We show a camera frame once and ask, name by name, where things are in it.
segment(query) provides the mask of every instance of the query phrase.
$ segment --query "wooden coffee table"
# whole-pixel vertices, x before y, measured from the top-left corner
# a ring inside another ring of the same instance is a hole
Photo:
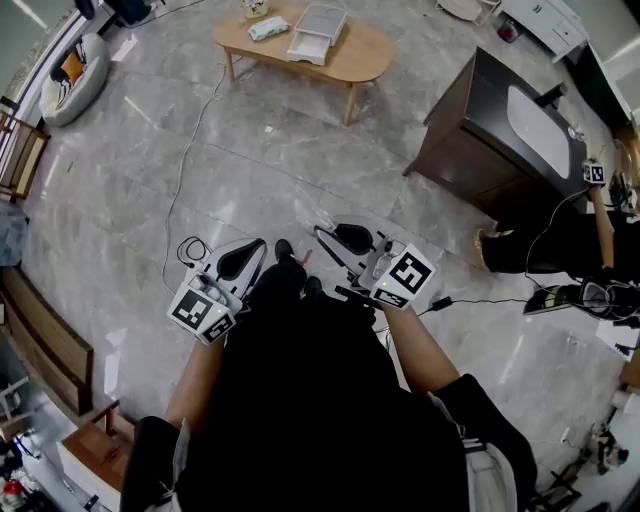
[[[267,17],[282,16],[291,30],[257,42],[253,42],[247,29],[266,17],[247,19],[242,11],[230,12],[213,27],[213,40],[224,48],[231,81],[235,78],[231,56],[242,55],[348,89],[344,116],[344,124],[348,125],[360,84],[371,82],[385,72],[393,56],[393,45],[382,32],[348,17],[338,42],[329,48],[325,66],[289,62],[287,49],[293,39],[293,27],[306,7],[306,4],[272,3]]]

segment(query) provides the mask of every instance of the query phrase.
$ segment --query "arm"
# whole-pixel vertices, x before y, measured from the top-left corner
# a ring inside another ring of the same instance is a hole
[[[383,306],[398,352],[400,366],[411,391],[426,395],[460,378],[458,370],[422,325],[412,307]]]
[[[207,346],[196,340],[191,356],[182,371],[167,411],[165,421],[180,429],[182,420],[197,431],[206,417],[220,368],[226,336]]]
[[[613,225],[607,215],[607,209],[600,195],[600,187],[591,187],[589,197],[593,202],[596,215],[596,228],[598,230],[598,240],[600,241],[600,251],[602,252],[602,262],[605,267],[613,268]]]

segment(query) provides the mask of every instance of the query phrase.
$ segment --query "faucet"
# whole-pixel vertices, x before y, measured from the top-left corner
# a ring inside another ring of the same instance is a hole
[[[536,104],[542,108],[545,108],[547,105],[551,105],[553,108],[558,110],[558,100],[567,93],[568,89],[564,83],[560,83],[555,87],[549,89],[547,92],[538,96],[534,101]]]

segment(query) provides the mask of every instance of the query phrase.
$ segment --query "wooden chair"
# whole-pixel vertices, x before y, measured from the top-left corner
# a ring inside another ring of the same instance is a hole
[[[49,136],[0,110],[0,193],[24,199]]]

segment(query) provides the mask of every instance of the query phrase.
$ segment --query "white cabinet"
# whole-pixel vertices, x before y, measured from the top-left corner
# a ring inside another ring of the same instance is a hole
[[[504,11],[547,45],[558,62],[587,39],[580,18],[561,0],[502,0]]]

